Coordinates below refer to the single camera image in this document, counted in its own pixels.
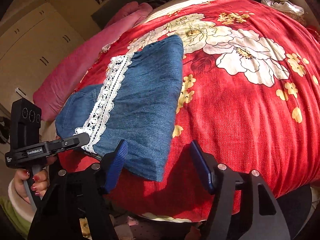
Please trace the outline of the red floral bedspread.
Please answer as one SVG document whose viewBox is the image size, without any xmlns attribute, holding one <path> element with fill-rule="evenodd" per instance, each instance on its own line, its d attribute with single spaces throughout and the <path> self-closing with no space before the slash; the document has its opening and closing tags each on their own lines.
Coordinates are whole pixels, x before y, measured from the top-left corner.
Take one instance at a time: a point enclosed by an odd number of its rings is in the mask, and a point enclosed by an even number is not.
<svg viewBox="0 0 320 240">
<path fill-rule="evenodd" d="M 253 0 L 176 0 L 104 46 L 74 93 L 103 83 L 110 59 L 177 35 L 182 87 L 161 181 L 124 166 L 109 199 L 152 220 L 200 222 L 213 201 L 190 156 L 196 140 L 229 168 L 257 170 L 275 197 L 319 181 L 319 43 L 305 27 Z M 59 154 L 78 172 L 97 162 Z"/>
</svg>

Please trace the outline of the striped pillow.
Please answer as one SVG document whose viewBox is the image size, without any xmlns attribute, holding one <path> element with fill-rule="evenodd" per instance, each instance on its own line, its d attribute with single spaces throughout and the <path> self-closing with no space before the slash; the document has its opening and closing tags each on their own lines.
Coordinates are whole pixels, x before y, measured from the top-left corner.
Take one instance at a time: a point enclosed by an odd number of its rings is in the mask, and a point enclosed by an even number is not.
<svg viewBox="0 0 320 240">
<path fill-rule="evenodd" d="M 172 0 L 147 0 L 146 3 L 148 3 L 153 9 L 156 9 Z"/>
</svg>

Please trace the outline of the blue denim pants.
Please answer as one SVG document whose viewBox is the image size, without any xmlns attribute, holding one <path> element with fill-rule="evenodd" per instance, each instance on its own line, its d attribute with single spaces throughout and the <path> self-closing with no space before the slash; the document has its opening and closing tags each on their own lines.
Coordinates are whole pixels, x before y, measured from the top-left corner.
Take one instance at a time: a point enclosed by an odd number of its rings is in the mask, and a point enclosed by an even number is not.
<svg viewBox="0 0 320 240">
<path fill-rule="evenodd" d="M 125 168 L 161 181 L 182 87 L 183 43 L 172 35 L 141 51 L 110 59 L 101 84 L 72 94 L 55 119 L 57 135 L 87 133 L 84 150 L 95 157 L 128 144 Z"/>
</svg>

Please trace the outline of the floral laundry basket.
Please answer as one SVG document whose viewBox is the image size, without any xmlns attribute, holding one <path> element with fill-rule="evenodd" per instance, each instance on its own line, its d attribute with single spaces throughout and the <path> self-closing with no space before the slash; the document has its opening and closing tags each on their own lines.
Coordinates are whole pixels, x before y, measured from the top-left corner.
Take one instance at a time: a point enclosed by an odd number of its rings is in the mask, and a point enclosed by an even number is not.
<svg viewBox="0 0 320 240">
<path fill-rule="evenodd" d="M 297 16 L 303 16 L 305 13 L 302 7 L 295 5 L 290 1 L 276 2 L 274 0 L 262 0 L 261 3 L 278 11 L 291 13 Z"/>
</svg>

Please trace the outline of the cream wardrobe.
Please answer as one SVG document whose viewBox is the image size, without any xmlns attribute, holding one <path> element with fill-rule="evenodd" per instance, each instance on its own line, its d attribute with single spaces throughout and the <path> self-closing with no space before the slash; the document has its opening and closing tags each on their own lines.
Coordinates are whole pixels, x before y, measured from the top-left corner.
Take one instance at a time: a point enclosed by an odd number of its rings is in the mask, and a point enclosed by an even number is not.
<svg viewBox="0 0 320 240">
<path fill-rule="evenodd" d="M 1 105 L 7 111 L 32 99 L 51 71 L 84 39 L 50 4 L 44 3 L 1 36 Z"/>
</svg>

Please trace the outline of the pink rolled blanket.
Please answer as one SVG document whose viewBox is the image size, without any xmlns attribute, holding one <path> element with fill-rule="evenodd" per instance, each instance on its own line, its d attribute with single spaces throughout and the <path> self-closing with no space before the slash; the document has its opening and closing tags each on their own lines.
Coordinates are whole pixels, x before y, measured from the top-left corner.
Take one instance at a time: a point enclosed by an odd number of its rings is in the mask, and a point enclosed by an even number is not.
<svg viewBox="0 0 320 240">
<path fill-rule="evenodd" d="M 33 94 L 34 104 L 42 111 L 41 119 L 53 121 L 87 70 L 97 61 L 101 49 L 146 19 L 151 12 L 152 6 L 148 3 L 127 3 L 102 31 L 64 58 Z"/>
</svg>

